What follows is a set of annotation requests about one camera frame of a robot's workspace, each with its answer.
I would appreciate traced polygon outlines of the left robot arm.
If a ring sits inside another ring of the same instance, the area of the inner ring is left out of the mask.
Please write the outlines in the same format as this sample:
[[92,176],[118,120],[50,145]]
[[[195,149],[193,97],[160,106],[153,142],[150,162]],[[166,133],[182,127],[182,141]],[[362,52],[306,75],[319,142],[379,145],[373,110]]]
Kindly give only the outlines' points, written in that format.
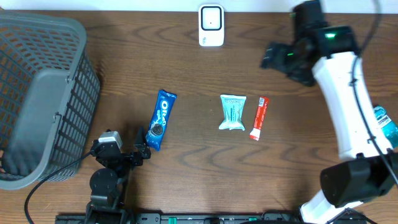
[[93,141],[90,152],[103,168],[90,178],[91,196],[83,223],[132,223],[134,215],[124,208],[130,171],[150,159],[151,151],[140,127],[134,141],[135,151],[121,152],[123,142],[117,131],[107,130]]

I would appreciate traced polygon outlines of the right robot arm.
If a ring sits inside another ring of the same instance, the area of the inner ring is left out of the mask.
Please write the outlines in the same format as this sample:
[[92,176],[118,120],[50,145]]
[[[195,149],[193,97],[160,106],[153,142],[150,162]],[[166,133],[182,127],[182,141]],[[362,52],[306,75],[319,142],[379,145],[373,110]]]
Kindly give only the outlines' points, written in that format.
[[330,26],[319,1],[305,1],[292,14],[293,42],[271,42],[261,65],[318,85],[325,97],[340,163],[322,170],[321,189],[300,207],[300,217],[334,223],[397,185],[397,153],[374,114],[363,77],[365,46],[356,43],[352,28]]

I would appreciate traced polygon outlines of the teal mouthwash bottle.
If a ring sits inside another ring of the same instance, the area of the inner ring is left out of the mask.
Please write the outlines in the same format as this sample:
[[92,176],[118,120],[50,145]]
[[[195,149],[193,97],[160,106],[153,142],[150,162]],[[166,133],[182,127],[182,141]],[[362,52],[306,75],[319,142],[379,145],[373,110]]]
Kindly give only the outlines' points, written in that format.
[[377,123],[382,129],[385,137],[389,140],[392,145],[392,148],[397,147],[397,125],[389,115],[387,114],[386,110],[382,106],[375,106],[373,108],[375,117],[377,119]]

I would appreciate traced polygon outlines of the white wet wipes pack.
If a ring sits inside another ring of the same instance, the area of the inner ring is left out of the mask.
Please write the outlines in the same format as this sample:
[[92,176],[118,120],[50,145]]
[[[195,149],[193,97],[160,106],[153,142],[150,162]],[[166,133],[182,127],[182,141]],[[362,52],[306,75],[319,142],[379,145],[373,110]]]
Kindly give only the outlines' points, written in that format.
[[240,129],[245,130],[242,122],[244,104],[246,96],[220,95],[223,107],[224,120],[219,125],[219,129]]

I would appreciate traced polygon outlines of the blue Oreo cookie pack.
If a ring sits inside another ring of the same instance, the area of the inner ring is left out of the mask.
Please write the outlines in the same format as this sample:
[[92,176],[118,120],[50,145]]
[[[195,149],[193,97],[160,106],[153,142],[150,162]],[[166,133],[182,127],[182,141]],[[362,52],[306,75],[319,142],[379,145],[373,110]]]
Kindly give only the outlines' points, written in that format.
[[177,99],[176,94],[165,90],[159,90],[154,113],[149,124],[149,130],[146,134],[148,146],[160,151],[164,134],[167,130],[167,124],[174,102]]

